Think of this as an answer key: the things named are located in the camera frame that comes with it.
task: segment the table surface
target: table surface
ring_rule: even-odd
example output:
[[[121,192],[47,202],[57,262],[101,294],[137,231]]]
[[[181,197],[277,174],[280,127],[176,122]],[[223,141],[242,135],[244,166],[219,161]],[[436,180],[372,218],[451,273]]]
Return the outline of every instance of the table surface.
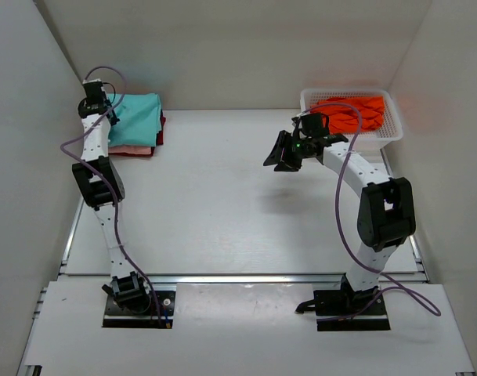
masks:
[[[297,110],[167,111],[151,159],[116,157],[126,198],[126,248],[149,274],[344,273],[352,260],[334,219],[337,175],[318,161],[300,172],[262,167]],[[384,168],[377,152],[370,159]],[[342,222],[358,249],[358,198],[344,185]],[[388,272],[416,272],[407,241]],[[108,275],[92,209],[83,207],[66,273]]]
[[[52,282],[26,365],[41,376],[455,375],[473,371],[439,285],[408,285],[441,310],[428,314],[403,293],[385,295],[392,329],[317,332],[309,284],[177,286],[170,331],[101,328],[107,278]]]

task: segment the white basket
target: white basket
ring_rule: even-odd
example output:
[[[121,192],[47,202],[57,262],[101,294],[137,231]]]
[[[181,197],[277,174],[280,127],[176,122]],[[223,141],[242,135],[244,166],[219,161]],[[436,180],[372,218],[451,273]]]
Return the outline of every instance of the white basket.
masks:
[[[377,130],[372,132],[362,132],[356,140],[355,149],[358,151],[379,150],[391,141],[401,139],[403,136],[402,124],[395,106],[388,92],[381,89],[304,89],[301,92],[301,110],[307,110],[318,104],[319,101],[340,96],[344,98],[355,98],[357,96],[382,96],[385,100],[385,122]],[[346,134],[348,139],[353,137],[352,133]]]

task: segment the purple cable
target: purple cable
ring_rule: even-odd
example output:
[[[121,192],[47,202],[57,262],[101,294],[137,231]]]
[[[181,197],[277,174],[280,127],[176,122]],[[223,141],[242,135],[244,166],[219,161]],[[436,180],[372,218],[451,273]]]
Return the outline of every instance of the purple cable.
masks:
[[[89,128],[89,130],[87,130],[86,132],[84,132],[82,135],[78,136],[78,137],[75,137],[74,139],[70,139],[69,141],[66,141],[65,143],[63,143],[61,146],[60,146],[60,149],[63,153],[65,153],[67,156],[75,159],[76,161],[78,161],[79,163],[81,163],[82,165],[84,165],[89,171],[91,171],[94,175],[97,175],[99,177],[99,179],[101,179],[103,181],[103,183],[106,185],[107,189],[111,192],[111,196],[113,198],[113,204],[114,204],[114,236],[116,237],[116,241],[118,242],[118,247],[120,248],[120,251],[121,253],[123,254],[123,256],[125,257],[125,259],[130,263],[130,265],[132,265],[132,267],[137,271],[137,273],[139,273],[141,275],[142,278],[144,278],[144,280],[148,283],[148,285],[150,286],[150,291],[151,291],[151,294],[153,296],[153,299],[154,299],[154,304],[157,308],[157,315],[158,315],[158,323],[160,324],[160,327],[161,327],[161,318],[160,318],[160,304],[158,302],[158,297],[157,297],[157,294],[156,294],[156,291],[154,290],[154,287],[150,281],[150,278],[141,270],[141,268],[139,268],[137,266],[137,264],[134,262],[134,260],[132,260],[130,258],[130,256],[128,255],[127,251],[125,250],[122,242],[121,242],[121,239],[120,239],[120,232],[118,230],[118,216],[119,216],[119,208],[118,208],[118,205],[119,205],[119,201],[118,201],[118,196],[116,194],[116,192],[114,191],[114,188],[113,186],[111,186],[111,184],[106,180],[106,178],[104,178],[103,174],[101,174],[97,169],[93,168],[89,163],[83,161],[78,155],[75,155],[73,153],[71,153],[69,150],[66,149],[66,146],[68,145],[71,145],[72,143],[76,143],[77,141],[80,141],[81,139],[84,139],[86,136],[88,136],[90,134],[90,132],[93,131],[93,129],[108,115],[110,114],[116,107],[118,107],[121,103],[121,101],[123,100],[123,98],[125,97],[125,92],[127,91],[127,81],[125,80],[125,77],[123,76],[123,74],[121,74],[121,72],[119,70],[116,70],[115,68],[113,67],[108,67],[108,66],[105,66],[105,65],[101,65],[101,66],[98,66],[98,67],[95,67],[93,69],[91,69],[87,75],[85,76],[85,80],[89,79],[90,77],[90,74],[92,74],[93,72],[97,71],[98,69],[109,69],[110,71],[113,71],[115,73],[117,73],[121,80],[123,81],[123,86],[124,86],[124,90],[123,90],[123,93],[121,94],[120,96],[120,99],[117,101],[117,103],[112,106],[109,110],[107,110],[104,114],[100,115],[99,118],[92,124],[92,126]]]
[[[326,319],[319,319],[319,321],[335,321],[335,320],[352,319],[353,317],[356,317],[356,316],[360,315],[367,308],[372,306],[374,304],[374,302],[376,300],[378,300],[381,295],[383,295],[384,292],[391,291],[391,290],[401,290],[401,291],[407,293],[412,299],[414,299],[416,302],[418,302],[423,308],[425,308],[432,315],[437,316],[437,317],[442,316],[442,312],[440,311],[440,309],[431,300],[426,298],[424,295],[418,293],[417,291],[403,286],[398,280],[395,280],[394,278],[392,278],[387,273],[384,273],[384,272],[382,272],[380,270],[377,270],[377,269],[370,268],[369,266],[365,265],[363,262],[361,262],[355,256],[355,254],[353,253],[353,251],[349,247],[348,241],[346,241],[346,237],[344,235],[344,231],[342,230],[341,211],[340,211],[340,208],[339,208],[339,201],[340,201],[340,198],[341,198],[341,185],[342,185],[342,181],[343,181],[343,176],[344,176],[346,167],[348,166],[349,158],[351,157],[351,153],[352,153],[353,147],[355,145],[356,138],[358,137],[358,135],[362,131],[362,114],[360,113],[360,111],[358,111],[358,109],[356,107],[352,106],[351,104],[347,104],[347,103],[324,103],[324,104],[320,104],[318,106],[312,107],[308,110],[302,111],[301,114],[307,114],[308,112],[310,112],[312,110],[315,110],[316,108],[327,107],[327,106],[348,107],[351,110],[353,110],[356,113],[356,115],[358,116],[358,128],[356,129],[355,135],[353,136],[351,142],[349,143],[348,153],[346,154],[346,158],[342,163],[341,171],[339,172],[338,185],[336,186],[336,189],[335,189],[335,220],[336,220],[336,223],[338,225],[339,236],[341,237],[341,241],[342,241],[343,245],[345,246],[345,249],[348,252],[349,256],[352,258],[352,260],[354,262],[356,262],[356,264],[358,266],[360,266],[361,268],[364,268],[365,270],[368,270],[369,272],[376,273],[376,274],[379,274],[379,275],[383,276],[384,278],[388,279],[390,282],[393,282],[396,286],[387,287],[387,288],[384,288],[384,289],[380,290],[374,296],[374,298],[372,298],[372,300],[370,302],[368,302],[367,305],[365,305],[365,307],[363,307],[363,309],[361,309],[357,313],[353,313],[351,315],[346,315],[346,316],[337,316],[337,317],[329,317],[329,318],[326,318]]]

